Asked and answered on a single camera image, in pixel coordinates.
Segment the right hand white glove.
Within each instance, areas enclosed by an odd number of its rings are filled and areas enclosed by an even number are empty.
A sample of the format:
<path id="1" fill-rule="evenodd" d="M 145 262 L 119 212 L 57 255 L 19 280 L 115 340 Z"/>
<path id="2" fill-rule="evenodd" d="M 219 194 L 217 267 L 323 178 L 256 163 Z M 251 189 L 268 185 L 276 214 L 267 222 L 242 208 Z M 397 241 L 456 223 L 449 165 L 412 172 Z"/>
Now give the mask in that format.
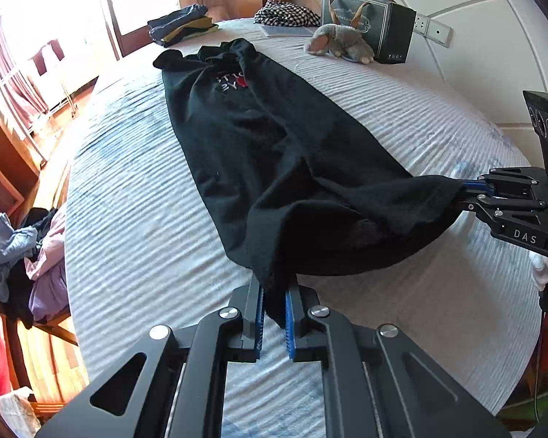
<path id="1" fill-rule="evenodd" d="M 548 257 L 530 252 L 529 258 L 532 264 L 532 279 L 537 289 L 542 292 L 548 284 Z"/>

